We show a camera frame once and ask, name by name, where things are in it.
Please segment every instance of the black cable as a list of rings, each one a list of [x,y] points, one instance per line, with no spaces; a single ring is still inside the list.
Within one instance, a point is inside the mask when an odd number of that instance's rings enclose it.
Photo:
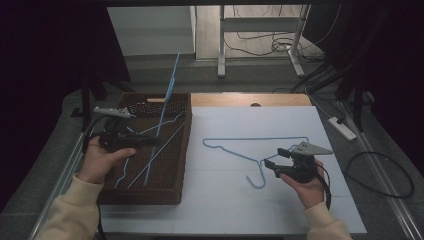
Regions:
[[[276,51],[277,51],[277,49],[275,49],[275,50],[272,50],[271,52],[267,52],[267,53],[259,53],[259,54],[258,54],[258,53],[252,53],[252,52],[246,51],[246,50],[244,50],[244,49],[230,47],[230,46],[228,45],[227,41],[225,41],[225,38],[224,38],[224,43],[225,43],[225,45],[226,45],[229,49],[231,49],[231,50],[236,50],[236,51],[245,52],[245,53],[247,53],[247,54],[251,54],[251,55],[254,55],[254,56],[266,56],[266,55],[269,55],[269,54],[271,54],[271,53],[273,53],[273,52],[276,52]]]
[[[331,103],[330,101],[328,101],[327,99],[321,98],[320,96],[318,96],[317,94],[313,94],[315,95],[317,98],[319,98],[322,101],[327,102],[330,106],[332,106],[334,109],[336,109],[342,117],[337,118],[337,123],[340,124],[342,123],[345,119],[346,119],[346,114],[344,114],[338,107],[336,107],[333,103]]]
[[[239,17],[241,17],[241,15],[238,13],[238,7],[236,5],[233,5],[233,15],[234,15],[234,17],[236,16],[236,9],[237,9],[237,15]]]
[[[301,48],[297,50],[297,53],[298,53],[297,55],[302,62],[315,63],[315,62],[323,62],[323,61],[326,60],[325,53],[322,56],[319,56],[319,57],[305,56],[305,53],[303,52],[303,49],[305,49],[305,48],[301,46]]]
[[[265,12],[264,14],[262,14],[262,16],[261,16],[261,17],[265,16],[265,14],[267,14],[267,13],[268,13],[268,11],[269,11],[269,7],[271,7],[271,5],[268,5],[268,8],[266,9],[266,12]]]
[[[101,214],[101,211],[100,211],[100,205],[99,205],[99,203],[97,203],[97,209],[99,210],[99,223],[97,224],[97,230],[99,231],[99,236],[98,237],[101,240],[107,240],[107,237],[106,237],[106,235],[105,235],[105,233],[103,231],[102,214]]]
[[[327,170],[316,164],[315,166],[320,167],[324,170],[325,174],[327,174],[327,178],[328,178],[328,184],[325,182],[325,179],[319,175],[318,171],[316,169],[312,169],[312,167],[302,161],[298,161],[300,164],[302,164],[304,167],[308,168],[310,172],[314,172],[313,174],[315,175],[315,177],[318,179],[318,181],[321,183],[321,185],[324,187],[324,193],[325,193],[325,205],[327,206],[327,209],[330,210],[330,206],[331,206],[331,190],[330,190],[330,175],[328,174]]]
[[[281,34],[289,34],[289,33],[280,32],[280,33],[270,33],[270,34],[265,34],[265,35],[259,35],[259,36],[255,36],[255,37],[242,37],[242,36],[240,36],[239,32],[237,32],[237,36],[240,39],[244,39],[244,40],[251,40],[251,39],[262,38],[262,37],[270,37],[270,36],[273,36],[273,35],[281,35]]]
[[[85,154],[85,151],[87,151],[88,142],[90,142],[90,139],[92,137],[92,131],[93,131],[94,127],[96,126],[96,124],[100,120],[102,120],[103,118],[106,118],[106,117],[110,117],[110,116],[109,115],[102,115],[100,117],[93,119],[93,121],[91,121],[90,125],[86,128],[86,130],[84,132],[84,139],[83,139],[82,148],[81,148],[82,154]]]
[[[393,194],[389,194],[389,193],[385,193],[385,192],[382,192],[382,191],[380,191],[380,190],[377,190],[377,189],[374,189],[374,188],[372,188],[372,187],[370,187],[370,186],[368,186],[368,185],[366,185],[365,183],[363,183],[363,182],[361,182],[361,181],[359,181],[358,179],[356,179],[356,178],[354,178],[354,177],[352,177],[348,172],[349,172],[349,168],[350,168],[350,166],[352,165],[352,163],[353,163],[353,161],[358,157],[358,156],[361,156],[361,155],[364,155],[364,154],[376,154],[376,155],[379,155],[379,156],[382,156],[382,157],[385,157],[387,160],[389,160],[389,161],[391,161],[393,164],[395,164],[402,172],[403,172],[403,174],[408,178],[408,181],[409,181],[409,184],[410,184],[410,186],[411,186],[411,189],[410,189],[410,191],[407,193],[407,194],[403,194],[403,195],[393,195]],[[384,155],[384,154],[382,154],[382,153],[379,153],[379,152],[360,152],[360,153],[358,153],[358,154],[356,154],[356,155],[354,155],[350,160],[349,160],[349,162],[348,162],[348,165],[347,165],[347,167],[346,167],[346,170],[343,172],[343,175],[345,176],[345,177],[348,177],[348,178],[350,178],[351,180],[353,180],[354,182],[356,182],[356,183],[358,183],[359,185],[361,185],[362,187],[364,187],[365,189],[368,189],[368,190],[370,190],[371,192],[375,192],[375,193],[378,193],[378,194],[381,194],[381,195],[384,195],[384,196],[386,196],[386,197],[392,197],[392,198],[409,198],[409,197],[411,197],[412,195],[414,195],[414,193],[415,193],[415,186],[414,186],[414,183],[413,183],[413,181],[412,181],[412,179],[411,179],[411,177],[409,176],[409,174],[408,174],[408,172],[406,172],[406,170],[399,164],[399,163],[397,163],[397,162],[395,162],[392,158],[390,158],[390,157],[388,157],[388,156],[386,156],[386,155]]]
[[[287,52],[288,50],[286,49],[286,46],[291,46],[291,43],[285,43],[285,42],[280,42],[278,40],[289,40],[291,42],[293,42],[293,38],[286,38],[286,37],[279,37],[279,38],[274,38],[275,37],[275,33],[272,34],[272,43],[271,43],[271,49],[272,50],[276,50],[276,51],[284,51]],[[285,50],[280,50],[278,49],[278,47],[280,46],[284,46]]]
[[[296,89],[306,83],[307,81],[309,81],[311,78],[313,78],[314,76],[316,76],[317,74],[321,73],[322,71],[324,71],[324,69],[326,69],[328,66],[330,65],[330,63],[328,61],[325,61],[323,64],[321,64],[317,69],[315,69],[312,73],[310,73],[308,76],[306,76],[305,78],[303,78],[301,81],[299,81],[296,85],[294,85],[291,89],[291,93],[295,93]]]
[[[324,171],[325,171],[325,173],[327,174],[327,177],[328,177],[328,184],[327,184],[325,182],[324,178],[321,177],[321,175],[319,175],[318,173],[316,173],[316,175],[315,175],[315,177],[318,179],[318,181],[324,187],[325,205],[327,206],[327,209],[330,210],[330,206],[331,206],[330,175],[328,175],[328,172],[327,172],[327,170],[325,170],[325,168],[319,166],[318,164],[317,164],[317,166],[324,169]]]

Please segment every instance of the metal frame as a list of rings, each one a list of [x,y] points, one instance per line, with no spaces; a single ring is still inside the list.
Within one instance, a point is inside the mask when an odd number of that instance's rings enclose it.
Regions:
[[[225,42],[224,33],[226,32],[291,32],[295,33],[293,43],[287,51],[294,70],[298,77],[305,75],[302,66],[299,63],[297,54],[297,45],[302,36],[306,17],[310,5],[303,5],[303,11],[298,17],[247,17],[225,18],[225,5],[220,6],[220,24],[219,24],[219,49],[218,49],[218,77],[225,77]]]
[[[35,239],[38,231],[40,230],[40,227],[47,220],[48,211],[50,209],[50,205],[52,204],[53,200],[57,196],[64,194],[68,190],[68,187],[71,184],[72,176],[75,173],[77,167],[79,166],[79,164],[81,162],[81,158],[82,158],[81,149],[82,149],[82,144],[83,144],[83,138],[84,138],[84,134],[82,133],[78,137],[78,140],[75,144],[75,147],[72,150],[71,155],[69,156],[65,166],[62,169],[62,172],[60,173],[60,176],[57,179],[57,182],[56,182],[56,185],[53,188],[53,191],[50,193],[49,198],[47,199],[46,203],[44,204],[44,208],[41,211],[37,222],[35,223],[34,227],[32,228],[31,234],[29,235],[28,239],[30,239],[30,240]]]

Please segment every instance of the white table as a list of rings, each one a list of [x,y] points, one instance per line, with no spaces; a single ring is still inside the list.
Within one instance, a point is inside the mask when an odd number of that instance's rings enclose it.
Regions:
[[[255,162],[203,145],[204,138],[308,137],[331,149],[315,107],[193,107],[182,202],[176,206],[102,206],[106,232],[165,235],[305,234],[308,225],[294,191],[263,168],[266,186],[254,189],[246,175],[261,182]],[[218,141],[261,160],[301,139]],[[365,233],[334,155],[318,157],[331,177],[331,213],[351,233]],[[282,157],[277,164],[292,165]]]

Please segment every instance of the cable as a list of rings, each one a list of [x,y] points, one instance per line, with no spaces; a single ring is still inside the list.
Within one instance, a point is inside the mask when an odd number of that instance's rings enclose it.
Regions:
[[[271,43],[271,49],[274,51],[280,51],[280,52],[287,52],[287,46],[291,46],[291,43],[285,43],[285,42],[279,42],[278,40],[289,40],[291,42],[293,42],[293,38],[286,38],[286,37],[279,37],[279,38],[274,38],[275,35],[277,34],[273,34],[272,35],[272,43]],[[278,47],[280,46],[284,46],[284,50],[279,49]]]
[[[239,12],[238,12],[238,7],[237,7],[237,5],[233,5],[233,15],[234,15],[234,17],[236,16],[236,10],[237,10],[237,15],[239,16],[239,17],[241,17],[241,15],[239,14]]]
[[[317,74],[321,73],[322,71],[324,71],[324,69],[326,69],[328,66],[330,66],[330,63],[328,61],[324,62],[323,64],[321,64],[317,69],[315,69],[312,73],[310,73],[308,76],[306,76],[305,78],[303,78],[300,82],[298,82],[296,85],[293,86],[293,88],[291,89],[291,93],[295,93],[296,89],[306,83],[307,81],[309,81],[311,78],[313,78],[314,76],[316,76]]]
[[[268,5],[268,8],[266,9],[266,12],[264,13],[264,14],[262,14],[262,16],[261,17],[263,17],[263,16],[265,16],[265,14],[267,14],[268,13],[268,11],[269,11],[269,7],[270,7],[271,5]]]
[[[320,167],[320,168],[322,168],[322,170],[324,170],[324,172],[325,172],[325,174],[327,175],[327,178],[328,178],[328,184],[325,182],[324,177],[322,177],[321,175],[319,175],[317,169],[312,169],[310,165],[305,164],[302,161],[298,161],[298,163],[302,164],[304,167],[306,167],[307,169],[309,169],[310,172],[313,172],[314,175],[315,175],[315,177],[321,183],[321,185],[324,188],[324,193],[325,193],[325,205],[327,206],[327,209],[330,210],[330,206],[331,206],[330,175],[328,174],[327,170],[324,167],[322,167],[322,166],[320,166],[320,165],[318,165],[318,164],[315,163],[315,166],[316,167]]]
[[[103,231],[103,225],[102,225],[102,214],[101,214],[101,211],[100,211],[100,205],[99,205],[99,203],[97,203],[97,210],[99,211],[99,222],[97,223],[97,230],[99,231],[98,233],[98,238],[100,239],[100,240],[107,240],[107,238],[106,238],[106,235],[105,235],[105,233],[104,233],[104,231]]]
[[[372,188],[372,187],[370,187],[369,185],[366,185],[365,183],[363,183],[363,182],[361,182],[361,181],[359,181],[358,179],[356,179],[356,178],[354,178],[353,176],[351,176],[348,172],[349,172],[349,168],[350,168],[350,166],[352,165],[352,163],[353,163],[353,161],[355,160],[355,159],[357,159],[357,157],[359,157],[359,156],[361,156],[361,155],[364,155],[364,154],[376,154],[376,155],[379,155],[379,156],[382,156],[382,157],[385,157],[387,160],[389,160],[389,161],[391,161],[393,164],[395,164],[402,172],[403,172],[403,174],[406,176],[406,178],[408,179],[408,181],[409,181],[409,185],[411,186],[411,188],[410,188],[410,191],[408,192],[408,193],[406,193],[406,194],[403,194],[403,195],[393,195],[393,194],[389,194],[389,193],[385,193],[385,192],[382,192],[382,191],[380,191],[380,190],[376,190],[376,189],[374,189],[374,188]],[[408,172],[399,164],[399,163],[397,163],[397,162],[395,162],[392,158],[390,158],[390,157],[388,157],[388,156],[386,156],[386,155],[384,155],[384,154],[382,154],[382,153],[379,153],[379,152],[360,152],[360,153],[358,153],[358,154],[356,154],[356,155],[354,155],[350,160],[349,160],[349,162],[348,162],[348,165],[347,165],[347,167],[346,167],[346,170],[345,171],[343,171],[343,175],[345,176],[345,177],[348,177],[348,178],[350,178],[351,180],[353,180],[354,182],[356,182],[356,183],[358,183],[359,185],[361,185],[362,187],[364,187],[365,189],[368,189],[369,191],[371,191],[371,192],[374,192],[374,193],[378,193],[378,194],[381,194],[381,195],[384,195],[384,196],[386,196],[386,197],[392,197],[392,198],[409,198],[409,197],[411,197],[412,195],[414,195],[414,193],[415,193],[415,186],[414,186],[414,182],[412,181],[412,179],[411,179],[411,177],[409,176],[409,174],[408,174]]]
[[[269,55],[269,54],[271,54],[271,53],[273,53],[273,52],[275,52],[275,51],[276,51],[276,50],[272,50],[271,52],[267,52],[267,53],[259,53],[259,54],[257,54],[257,53],[252,53],[252,52],[249,52],[249,51],[246,51],[246,50],[240,49],[240,48],[233,48],[233,47],[230,47],[230,46],[228,45],[227,41],[225,41],[225,38],[224,38],[224,43],[225,43],[225,45],[226,45],[229,49],[231,49],[231,50],[236,50],[236,51],[245,52],[245,53],[247,53],[247,54],[254,55],[254,56],[266,56],[266,55]]]
[[[251,40],[251,39],[257,39],[257,38],[263,38],[263,37],[270,37],[273,35],[281,35],[281,34],[289,34],[288,32],[279,32],[279,33],[270,33],[270,34],[265,34],[265,35],[259,35],[259,36],[254,36],[254,37],[242,37],[240,36],[239,32],[237,32],[237,36],[240,39],[244,39],[244,40]]]
[[[325,55],[325,53],[318,55],[318,57],[305,56],[303,49],[306,49],[306,47],[303,47],[302,44],[300,44],[300,43],[299,43],[299,45],[301,46],[301,48],[297,49],[297,55],[302,62],[314,63],[314,62],[323,62],[323,61],[326,60],[327,56]]]
[[[333,21],[333,24],[331,25],[331,28],[330,28],[330,30],[328,30],[328,32],[327,32],[327,34],[325,34],[325,36],[323,37],[323,38],[321,38],[319,41],[317,41],[317,42],[315,42],[315,43],[312,43],[313,45],[317,45],[317,43],[320,43],[322,40],[324,40],[327,36],[328,36],[328,34],[330,34],[330,32],[333,30],[333,28],[334,28],[334,25],[336,25],[336,21],[337,21],[337,18],[339,17],[339,13],[340,13],[340,9],[342,8],[342,5],[340,4],[339,5],[339,9],[337,10],[337,14],[336,14],[336,17],[334,18],[334,21]]]
[[[302,16],[302,12],[303,12],[303,5],[302,5],[302,8],[300,9],[300,12],[299,12],[299,18]]]
[[[327,99],[321,98],[320,96],[318,96],[317,94],[313,94],[315,95],[317,98],[319,98],[322,101],[327,102],[330,106],[332,106],[334,109],[336,109],[341,115],[342,117],[337,118],[337,123],[342,123],[344,121],[344,119],[346,119],[346,114],[344,114],[338,107],[334,106],[333,103],[331,103],[330,101],[328,101]]]
[[[365,17],[367,17],[367,19],[363,20],[362,22],[372,22],[374,18],[373,16],[365,16]],[[332,62],[337,61],[338,64],[342,62],[343,66],[347,66],[349,63],[345,63],[344,61],[351,62],[351,60],[349,59],[355,58],[358,44],[360,41],[362,41],[363,37],[368,33],[368,30],[370,29],[371,25],[362,24],[355,27],[357,28],[357,30],[355,31],[355,34],[351,38],[347,39],[347,41],[343,44],[342,49],[338,50],[334,54],[331,54],[331,56],[328,56],[329,61],[332,61]],[[312,47],[312,46],[314,45],[311,44],[305,47],[304,49]]]
[[[106,118],[106,117],[110,117],[110,115],[102,115],[100,117],[93,119],[93,121],[91,121],[90,125],[88,125],[88,127],[85,129],[84,139],[83,139],[82,148],[81,148],[82,154],[85,154],[85,152],[87,151],[88,143],[90,142],[90,139],[92,137],[94,127],[96,126],[96,124],[100,120],[102,120],[103,118]]]
[[[315,102],[315,100],[311,97],[311,95],[309,95],[309,93],[308,93],[308,91],[306,90],[308,88],[308,86],[305,86],[305,93],[306,93],[306,95],[312,100],[312,102],[314,102],[315,103],[315,106],[319,109],[319,110],[321,110],[321,112],[323,112],[325,115],[327,115],[328,116],[328,118],[331,118],[331,116],[330,116],[330,114],[328,114],[326,111],[324,111],[324,109],[322,109],[319,105],[318,105],[318,103],[317,102]]]

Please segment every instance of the power strip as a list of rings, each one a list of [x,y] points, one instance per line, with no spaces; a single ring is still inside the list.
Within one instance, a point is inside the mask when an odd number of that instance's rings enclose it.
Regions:
[[[113,116],[123,117],[123,118],[130,118],[131,117],[131,114],[130,114],[130,112],[128,112],[127,108],[113,109],[113,108],[95,107],[93,111],[96,112],[96,113],[103,113],[103,114],[113,115]]]
[[[337,118],[332,117],[328,119],[328,122],[333,126],[343,137],[345,137],[348,141],[352,141],[356,138],[356,135],[350,131],[349,128],[346,127],[343,123],[337,123]]]

